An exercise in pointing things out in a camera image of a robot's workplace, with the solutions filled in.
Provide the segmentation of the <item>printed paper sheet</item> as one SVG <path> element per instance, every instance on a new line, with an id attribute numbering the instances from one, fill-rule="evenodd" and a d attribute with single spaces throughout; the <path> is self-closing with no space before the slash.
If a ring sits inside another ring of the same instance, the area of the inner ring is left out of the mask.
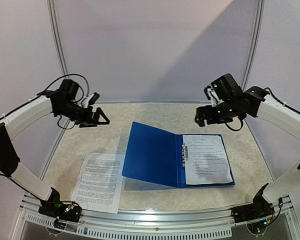
<path id="1" fill-rule="evenodd" d="M 71 200 L 84 210 L 117 214 L 124 160 L 123 154 L 87 153 Z"/>
<path id="2" fill-rule="evenodd" d="M 220 134 L 184 134 L 182 141 L 188 146 L 185 163 L 185 184 L 233 185 L 231 166 Z"/>

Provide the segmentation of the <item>blue plastic folder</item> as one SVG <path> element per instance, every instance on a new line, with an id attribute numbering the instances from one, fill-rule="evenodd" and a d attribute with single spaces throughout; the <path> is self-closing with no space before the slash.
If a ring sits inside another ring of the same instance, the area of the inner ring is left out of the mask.
<path id="1" fill-rule="evenodd" d="M 233 185 L 187 185 L 185 168 L 182 166 L 183 135 L 133 122 L 122 175 L 126 178 L 178 189 L 235 185 L 233 173 Z"/>

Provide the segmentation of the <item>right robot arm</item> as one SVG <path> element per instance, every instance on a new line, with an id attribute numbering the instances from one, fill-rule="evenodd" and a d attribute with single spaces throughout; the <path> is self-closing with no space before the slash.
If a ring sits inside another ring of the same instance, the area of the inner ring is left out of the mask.
<path id="1" fill-rule="evenodd" d="M 196 109 L 194 121 L 200 127 L 228 124 L 234 118 L 243 121 L 247 116 L 267 121 L 300 141 L 300 112 L 274 96 L 270 88 L 253 86 L 246 91 L 230 73 L 220 76 L 204 93 L 211 104 Z M 248 213 L 259 218 L 268 205 L 300 186 L 300 163 L 290 172 L 263 186 L 253 198 Z"/>

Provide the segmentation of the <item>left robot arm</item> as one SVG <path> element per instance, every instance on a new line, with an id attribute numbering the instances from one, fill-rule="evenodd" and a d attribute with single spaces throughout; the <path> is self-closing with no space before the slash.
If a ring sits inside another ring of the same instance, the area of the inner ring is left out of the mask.
<path id="1" fill-rule="evenodd" d="M 48 116 L 66 118 L 80 128 L 109 125 L 110 120 L 100 108 L 93 105 L 100 95 L 91 92 L 86 77 L 68 73 L 53 80 L 46 88 L 25 103 L 0 116 L 0 175 L 45 202 L 45 209 L 53 216 L 64 213 L 64 205 L 50 198 L 53 189 L 23 164 L 16 140 L 26 130 Z"/>

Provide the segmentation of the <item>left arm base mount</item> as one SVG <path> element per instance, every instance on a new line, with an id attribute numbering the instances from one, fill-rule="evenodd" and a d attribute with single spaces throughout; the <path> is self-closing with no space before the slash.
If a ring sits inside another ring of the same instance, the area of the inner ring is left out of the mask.
<path id="1" fill-rule="evenodd" d="M 82 208 L 75 201 L 61 201 L 60 193 L 52 188 L 48 200 L 40 200 L 38 213 L 51 218 L 78 223 Z"/>

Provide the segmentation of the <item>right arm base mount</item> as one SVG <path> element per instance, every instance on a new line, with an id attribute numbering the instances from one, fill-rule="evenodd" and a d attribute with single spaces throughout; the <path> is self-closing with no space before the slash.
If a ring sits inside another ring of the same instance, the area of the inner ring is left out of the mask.
<path id="1" fill-rule="evenodd" d="M 282 211 L 283 199 L 280 197 L 278 199 L 279 210 L 276 213 L 272 203 L 268 203 L 263 197 L 263 192 L 269 183 L 266 183 L 257 194 L 253 197 L 252 203 L 235 206 L 231 208 L 231 216 L 234 218 L 234 222 L 247 223 L 246 227 L 248 231 L 255 235 L 259 236 L 265 233 L 267 227 L 276 221 Z"/>

